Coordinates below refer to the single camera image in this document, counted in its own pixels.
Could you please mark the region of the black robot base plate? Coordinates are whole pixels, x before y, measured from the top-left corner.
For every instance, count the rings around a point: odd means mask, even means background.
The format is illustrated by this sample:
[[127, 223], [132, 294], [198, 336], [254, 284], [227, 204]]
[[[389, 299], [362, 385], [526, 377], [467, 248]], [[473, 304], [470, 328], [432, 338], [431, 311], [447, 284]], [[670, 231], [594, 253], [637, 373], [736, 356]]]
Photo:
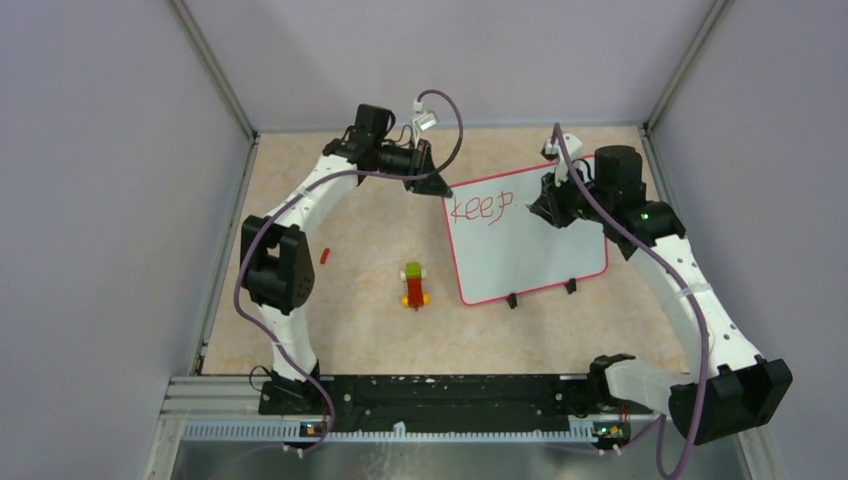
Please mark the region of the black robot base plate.
[[274, 379], [261, 390], [261, 415], [316, 416], [339, 433], [564, 432], [591, 415], [645, 414], [632, 402], [594, 395], [582, 375], [336, 375], [316, 385]]

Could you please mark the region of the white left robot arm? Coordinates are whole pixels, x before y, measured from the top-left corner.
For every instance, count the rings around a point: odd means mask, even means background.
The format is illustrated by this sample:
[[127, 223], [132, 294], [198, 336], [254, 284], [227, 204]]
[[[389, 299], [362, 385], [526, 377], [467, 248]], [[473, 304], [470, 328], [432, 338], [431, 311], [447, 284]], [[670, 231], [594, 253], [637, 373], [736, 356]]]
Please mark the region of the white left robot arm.
[[387, 137], [394, 120], [388, 109], [359, 105], [353, 125], [325, 145], [311, 173], [284, 203], [242, 224], [238, 284], [257, 305], [274, 350], [265, 385], [297, 413], [314, 410], [321, 397], [320, 386], [309, 379], [318, 367], [305, 319], [315, 286], [309, 236], [368, 176], [399, 179], [419, 195], [452, 195], [430, 142], [422, 137], [437, 124], [436, 114], [415, 101], [405, 144]]

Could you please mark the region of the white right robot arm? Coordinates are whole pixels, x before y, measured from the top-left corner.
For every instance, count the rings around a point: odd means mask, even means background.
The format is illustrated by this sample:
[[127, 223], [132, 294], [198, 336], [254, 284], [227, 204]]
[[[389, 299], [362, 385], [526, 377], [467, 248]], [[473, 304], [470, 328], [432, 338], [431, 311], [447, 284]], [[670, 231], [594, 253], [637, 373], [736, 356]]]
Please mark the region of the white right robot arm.
[[600, 412], [624, 401], [647, 407], [697, 445], [768, 424], [793, 381], [791, 370], [782, 359], [766, 359], [730, 318], [682, 221], [668, 203], [648, 198], [642, 156], [613, 145], [576, 159], [551, 140], [541, 154], [556, 167], [543, 175], [530, 212], [554, 228], [601, 225], [659, 302], [691, 369], [684, 374], [630, 354], [602, 355], [590, 366], [589, 404]]

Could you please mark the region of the pink framed whiteboard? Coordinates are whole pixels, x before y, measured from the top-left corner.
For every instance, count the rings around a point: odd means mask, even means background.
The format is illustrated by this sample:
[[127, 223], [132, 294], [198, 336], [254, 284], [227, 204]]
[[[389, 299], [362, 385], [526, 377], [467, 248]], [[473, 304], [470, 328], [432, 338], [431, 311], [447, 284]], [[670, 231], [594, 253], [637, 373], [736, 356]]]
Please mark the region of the pink framed whiteboard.
[[557, 229], [529, 206], [552, 164], [451, 186], [443, 210], [459, 297], [480, 305], [604, 273], [609, 264], [602, 227], [576, 220]]

